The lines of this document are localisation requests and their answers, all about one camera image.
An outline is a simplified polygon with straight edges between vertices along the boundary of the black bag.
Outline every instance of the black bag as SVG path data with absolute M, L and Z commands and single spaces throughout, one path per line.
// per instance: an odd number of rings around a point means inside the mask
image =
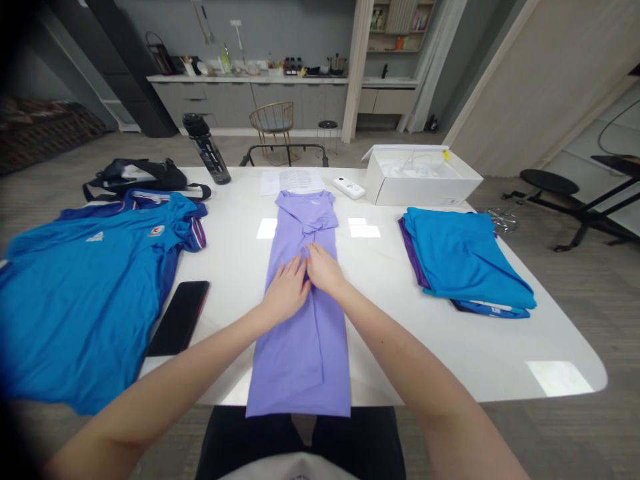
M 127 170 L 138 169 L 142 170 L 146 178 L 136 178 L 131 176 L 131 172 Z M 94 197 L 89 191 L 89 186 L 102 188 L 110 191 L 115 195 L 99 195 Z M 92 200 L 104 200 L 104 201 L 116 201 L 121 200 L 126 194 L 127 190 L 136 189 L 148 189 L 159 191 L 176 191 L 186 190 L 187 187 L 200 187 L 202 189 L 202 196 L 186 197 L 192 201 L 206 200 L 211 196 L 211 189 L 200 183 L 190 183 L 187 185 L 187 178 L 178 167 L 175 166 L 173 160 L 167 158 L 162 163 L 150 162 L 149 159 L 115 159 L 111 164 L 103 171 L 96 173 L 95 178 L 90 182 L 85 183 L 82 186 L 82 192 L 85 194 L 87 201 Z

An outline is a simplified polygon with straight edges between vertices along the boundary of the gold chair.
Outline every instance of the gold chair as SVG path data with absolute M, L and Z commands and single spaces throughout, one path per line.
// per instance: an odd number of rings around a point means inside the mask
M 273 140 L 278 143 L 276 135 L 282 134 L 284 143 L 291 143 L 291 137 L 289 132 L 293 130 L 293 102 L 277 102 L 270 103 L 264 107 L 258 108 L 258 110 L 251 112 L 249 115 L 249 121 L 251 126 L 258 131 L 258 138 L 260 138 L 260 144 L 267 143 L 267 135 L 273 135 Z M 274 167 L 284 165 L 287 160 L 283 158 L 281 151 L 278 152 L 280 157 L 280 163 L 275 164 L 269 158 L 269 150 L 273 151 L 272 147 L 262 147 L 262 154 L 267 161 Z M 295 160 L 298 160 L 298 156 L 293 153 Z

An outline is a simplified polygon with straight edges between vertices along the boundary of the hand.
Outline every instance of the hand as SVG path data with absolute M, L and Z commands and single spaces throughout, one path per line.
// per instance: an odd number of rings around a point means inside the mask
M 339 289 L 346 282 L 340 265 L 316 242 L 307 245 L 307 248 L 309 250 L 307 272 L 311 282 L 320 290 L 332 295 L 330 289 Z
M 311 282 L 303 281 L 307 271 L 307 260 L 302 263 L 302 255 L 291 259 L 288 265 L 282 264 L 271 282 L 261 306 L 267 316 L 278 323 L 291 318 L 304 305 L 307 294 L 311 290 Z

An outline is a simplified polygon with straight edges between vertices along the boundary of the bar stool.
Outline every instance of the bar stool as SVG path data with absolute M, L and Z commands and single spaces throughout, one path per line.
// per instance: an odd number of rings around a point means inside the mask
M 543 191 L 573 195 L 580 190 L 571 180 L 544 170 L 522 170 L 522 172 L 520 172 L 520 178 L 528 184 L 533 185 L 534 188 L 506 210 L 496 207 L 486 211 L 486 213 L 491 216 L 491 221 L 495 224 L 496 233 L 510 233 L 516 230 L 520 226 L 520 222 L 518 222 L 513 212 L 524 205 L 530 198 L 540 198 Z M 508 200 L 512 196 L 513 194 L 503 194 L 502 200 Z
M 335 132 L 335 147 L 334 153 L 338 155 L 338 122 L 334 122 L 333 120 L 322 120 L 318 122 L 318 128 L 324 130 L 324 138 L 322 142 L 322 146 L 326 148 L 327 152 L 331 151 L 331 138 L 334 137 L 333 132 Z M 327 132 L 329 132 L 329 146 L 327 146 Z M 320 130 L 316 130 L 315 132 L 315 142 L 319 143 L 319 134 Z

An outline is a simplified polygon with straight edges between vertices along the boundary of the floor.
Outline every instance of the floor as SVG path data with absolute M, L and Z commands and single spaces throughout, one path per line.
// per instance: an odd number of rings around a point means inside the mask
M 332 167 L 361 167 L 374 143 L 439 143 L 441 135 L 359 133 L 330 155 Z M 240 162 L 254 138 L 216 139 L 229 165 Z M 172 158 L 178 166 L 200 166 L 184 137 L 148 139 L 114 133 L 58 158 L 0 179 L 0 250 L 12 236 L 51 221 L 66 207 L 83 203 L 81 184 L 115 157 Z M 306 152 L 298 165 L 319 165 Z M 477 209 L 501 204 L 500 193 L 522 189 L 519 179 L 487 178 L 469 198 Z M 519 212 L 521 227 L 505 241 L 552 294 L 604 362 L 607 388 L 564 399 L 484 405 L 532 479 L 637 479 L 640 477 L 640 249 L 608 247 L 608 236 L 588 234 L 580 248 L 554 253 L 570 240 L 574 220 L 538 205 Z M 17 410 L 44 459 L 86 422 L 62 405 L 20 402 Z M 133 478 L 191 479 L 210 409 L 195 407 L 153 446 Z M 398 408 L 399 432 L 410 479 L 430 479 L 429 461 L 415 418 Z

